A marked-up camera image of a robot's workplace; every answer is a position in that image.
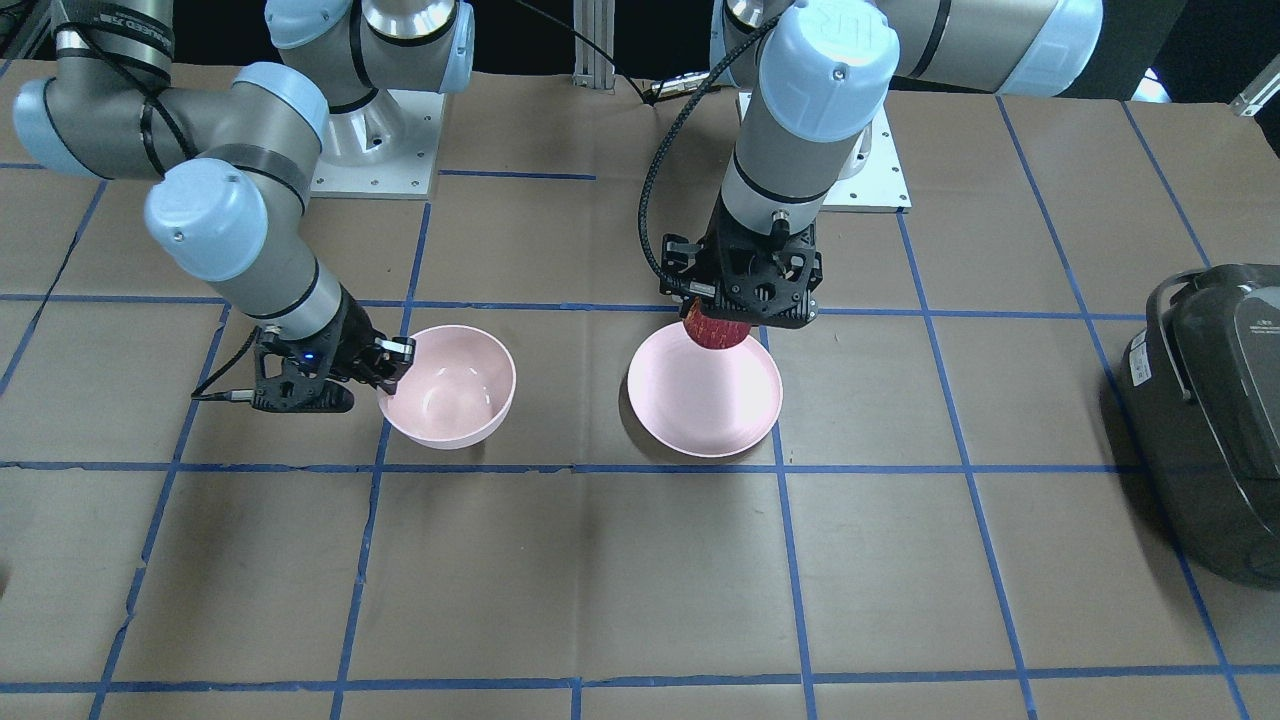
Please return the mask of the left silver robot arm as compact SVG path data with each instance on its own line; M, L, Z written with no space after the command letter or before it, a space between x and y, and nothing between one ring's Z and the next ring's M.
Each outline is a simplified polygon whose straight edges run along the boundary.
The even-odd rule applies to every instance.
M718 1L709 76L646 173L637 233L684 329L712 350L758 325L799 329L817 315L817 218L896 77L989 94L1051 97L1088 65L1101 1ZM698 240L648 237L666 154L719 81L751 95Z

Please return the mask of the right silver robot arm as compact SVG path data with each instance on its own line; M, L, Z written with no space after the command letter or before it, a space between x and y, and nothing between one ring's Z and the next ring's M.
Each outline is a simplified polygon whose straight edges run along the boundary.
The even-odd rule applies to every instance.
M394 396L415 342L378 331L300 236L337 127L374 119L365 155L397 145L390 92L457 94L474 67L465 1L269 1L279 61L223 91L172 83L169 1L54 1L58 73L12 105L26 151L50 170L151 181L148 233L255 324L248 389L266 413L346 413L355 380Z

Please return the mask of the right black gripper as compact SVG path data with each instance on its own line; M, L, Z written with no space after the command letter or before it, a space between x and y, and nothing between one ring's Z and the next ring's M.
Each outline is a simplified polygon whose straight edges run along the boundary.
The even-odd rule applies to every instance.
M342 290L337 314L316 334L282 340L257 332L250 405L265 413L347 413L355 406L348 380L394 396L415 354L412 337L387 338Z

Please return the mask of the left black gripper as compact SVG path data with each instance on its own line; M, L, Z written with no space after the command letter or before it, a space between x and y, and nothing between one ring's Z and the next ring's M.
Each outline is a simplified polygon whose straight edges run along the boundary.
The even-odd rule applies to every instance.
M717 205L701 238L663 236L659 268L660 291L681 300L681 318L698 299L704 316L748 325L800 329L818 314L823 274L813 223L795 231L778 219L762 234Z

